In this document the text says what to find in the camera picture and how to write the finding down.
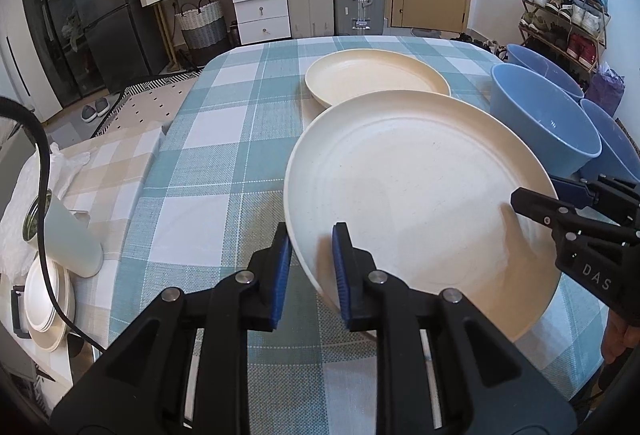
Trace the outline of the right hand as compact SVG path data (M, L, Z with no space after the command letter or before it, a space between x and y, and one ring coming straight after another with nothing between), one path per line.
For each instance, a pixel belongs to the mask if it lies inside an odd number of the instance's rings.
M608 311L601 353L607 365L614 363L627 348L634 349L640 343L640 328L633 327L615 311Z

